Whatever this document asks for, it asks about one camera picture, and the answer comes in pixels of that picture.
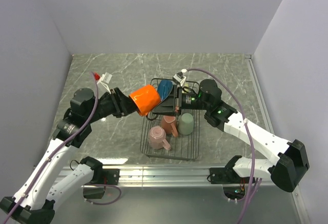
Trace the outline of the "pink floral mug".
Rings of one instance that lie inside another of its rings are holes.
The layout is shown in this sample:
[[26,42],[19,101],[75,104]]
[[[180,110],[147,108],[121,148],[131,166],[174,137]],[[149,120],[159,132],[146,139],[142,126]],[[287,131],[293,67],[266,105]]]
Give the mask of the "pink floral mug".
[[175,116],[164,115],[161,119],[160,126],[165,130],[166,134],[172,134],[178,137],[177,119]]

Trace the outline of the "blue mug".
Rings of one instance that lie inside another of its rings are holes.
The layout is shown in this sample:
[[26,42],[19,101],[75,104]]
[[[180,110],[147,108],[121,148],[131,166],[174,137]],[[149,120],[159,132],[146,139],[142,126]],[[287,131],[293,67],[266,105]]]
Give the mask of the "blue mug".
[[162,79],[157,87],[157,92],[160,96],[160,102],[163,102],[171,93],[173,89],[173,83],[171,80]]

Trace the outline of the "orange mug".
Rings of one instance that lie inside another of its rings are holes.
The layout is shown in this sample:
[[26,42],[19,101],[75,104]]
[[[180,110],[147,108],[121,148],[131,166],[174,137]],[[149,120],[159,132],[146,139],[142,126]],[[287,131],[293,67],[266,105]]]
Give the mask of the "orange mug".
[[146,116],[161,101],[157,90],[151,85],[146,85],[132,92],[129,97],[136,104],[140,116]]

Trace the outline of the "pale green cup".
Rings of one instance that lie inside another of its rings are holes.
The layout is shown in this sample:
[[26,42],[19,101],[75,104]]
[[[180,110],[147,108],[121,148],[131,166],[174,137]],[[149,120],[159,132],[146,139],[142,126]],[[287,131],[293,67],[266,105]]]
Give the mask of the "pale green cup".
[[178,131],[182,135],[189,135],[194,130],[194,118],[190,113],[185,113],[179,117]]

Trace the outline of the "plain pink mug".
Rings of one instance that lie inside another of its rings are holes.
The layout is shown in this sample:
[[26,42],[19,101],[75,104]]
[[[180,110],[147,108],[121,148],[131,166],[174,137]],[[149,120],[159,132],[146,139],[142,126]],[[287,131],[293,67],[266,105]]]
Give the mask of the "plain pink mug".
[[154,126],[150,129],[149,134],[149,144],[150,146],[155,149],[166,149],[169,151],[171,149],[171,145],[166,140],[166,132],[160,126]]

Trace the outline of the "yellow mug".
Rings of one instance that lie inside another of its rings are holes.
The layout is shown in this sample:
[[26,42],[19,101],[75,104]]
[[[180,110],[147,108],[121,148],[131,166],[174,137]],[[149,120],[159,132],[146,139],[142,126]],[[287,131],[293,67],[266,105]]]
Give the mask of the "yellow mug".
[[191,93],[191,92],[195,92],[195,91],[191,86],[189,86],[189,84],[187,82],[185,82],[184,86],[182,87],[182,92],[183,93]]

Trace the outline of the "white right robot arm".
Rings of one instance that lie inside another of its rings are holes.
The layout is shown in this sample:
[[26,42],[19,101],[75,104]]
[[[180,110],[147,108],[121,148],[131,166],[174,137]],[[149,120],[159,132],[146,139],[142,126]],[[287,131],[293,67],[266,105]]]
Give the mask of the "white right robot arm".
[[179,115],[184,110],[204,110],[204,118],[212,127],[253,145],[265,156],[252,160],[236,155],[224,168],[210,168],[212,184],[236,184],[253,176],[271,179],[280,189],[293,192],[310,168],[301,141],[290,142],[243,118],[221,99],[222,91],[213,79],[202,80],[196,90],[162,79],[156,89],[161,102],[152,110],[154,114]]

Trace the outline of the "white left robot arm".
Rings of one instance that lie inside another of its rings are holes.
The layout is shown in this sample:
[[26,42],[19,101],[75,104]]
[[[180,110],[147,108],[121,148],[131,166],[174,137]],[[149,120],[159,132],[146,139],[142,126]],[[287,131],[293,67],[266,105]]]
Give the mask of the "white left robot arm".
[[1,200],[1,210],[19,223],[50,223],[59,206],[78,188],[104,182],[103,164],[86,157],[72,173],[55,183],[66,161],[91,133],[91,124],[109,115],[120,118],[137,110],[133,99],[118,88],[101,97],[89,88],[77,90],[42,159],[14,196]]

